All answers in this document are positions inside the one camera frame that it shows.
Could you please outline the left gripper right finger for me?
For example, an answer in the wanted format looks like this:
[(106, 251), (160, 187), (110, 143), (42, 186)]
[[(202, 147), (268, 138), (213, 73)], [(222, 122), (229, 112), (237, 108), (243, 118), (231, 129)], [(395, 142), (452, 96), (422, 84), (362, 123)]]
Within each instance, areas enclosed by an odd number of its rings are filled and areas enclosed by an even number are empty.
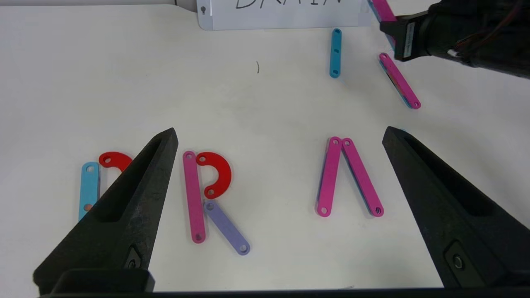
[(408, 132), (382, 143), (443, 286), (529, 287), (525, 225)]

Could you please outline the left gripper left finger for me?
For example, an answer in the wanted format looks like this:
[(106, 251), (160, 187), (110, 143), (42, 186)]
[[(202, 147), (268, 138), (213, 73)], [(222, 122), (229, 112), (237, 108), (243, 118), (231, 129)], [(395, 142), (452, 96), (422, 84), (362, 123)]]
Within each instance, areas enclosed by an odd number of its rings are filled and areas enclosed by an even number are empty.
[(156, 134), (91, 210), (35, 269), (42, 296), (149, 293), (148, 271), (178, 138)]

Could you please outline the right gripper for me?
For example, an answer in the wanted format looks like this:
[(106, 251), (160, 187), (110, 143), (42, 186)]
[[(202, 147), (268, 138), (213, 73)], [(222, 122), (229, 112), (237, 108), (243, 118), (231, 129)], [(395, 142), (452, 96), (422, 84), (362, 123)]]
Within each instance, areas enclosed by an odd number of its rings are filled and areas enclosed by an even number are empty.
[(459, 62), (449, 51), (469, 32), (468, 24), (468, 2), (441, 0), (426, 11), (381, 19), (379, 30), (394, 38), (394, 58), (400, 62), (426, 56)]

